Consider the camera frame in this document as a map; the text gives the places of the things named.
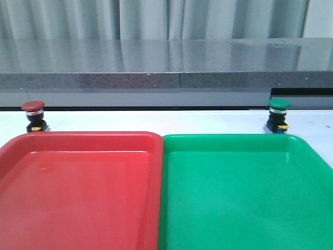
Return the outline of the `green mushroom push button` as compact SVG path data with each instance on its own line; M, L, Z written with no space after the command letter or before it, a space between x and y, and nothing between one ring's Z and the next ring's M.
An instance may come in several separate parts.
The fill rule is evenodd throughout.
M273 98L268 102L269 116L263 127L265 134L285 134L289 125L285 122L287 110L291 106L291 102L282 98Z

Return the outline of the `red mushroom push button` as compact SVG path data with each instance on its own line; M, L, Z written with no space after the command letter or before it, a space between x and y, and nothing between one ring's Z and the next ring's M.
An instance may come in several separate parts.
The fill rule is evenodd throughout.
M22 104L21 109L25 111L26 118L29 121L27 132L50 131L50 126L44 120L45 103L40 100L28 101Z

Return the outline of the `grey stone counter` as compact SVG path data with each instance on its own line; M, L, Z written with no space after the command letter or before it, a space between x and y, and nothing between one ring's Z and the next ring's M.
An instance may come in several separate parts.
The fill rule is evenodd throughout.
M332 109L332 39L2 40L1 110Z

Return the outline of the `green plastic tray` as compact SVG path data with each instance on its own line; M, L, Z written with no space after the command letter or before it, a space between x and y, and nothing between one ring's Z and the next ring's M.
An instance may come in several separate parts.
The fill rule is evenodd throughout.
M332 249L332 168L293 135L167 135L158 248Z

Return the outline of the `red plastic tray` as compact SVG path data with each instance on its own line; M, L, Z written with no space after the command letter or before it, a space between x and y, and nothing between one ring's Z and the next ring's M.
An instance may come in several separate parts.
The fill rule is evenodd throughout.
M163 138L34 132L1 148L1 249L157 249Z

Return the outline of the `grey pleated curtain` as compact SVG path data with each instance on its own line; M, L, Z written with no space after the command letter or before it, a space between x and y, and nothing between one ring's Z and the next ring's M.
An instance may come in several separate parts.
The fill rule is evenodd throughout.
M308 1L1 1L1 39L300 38Z

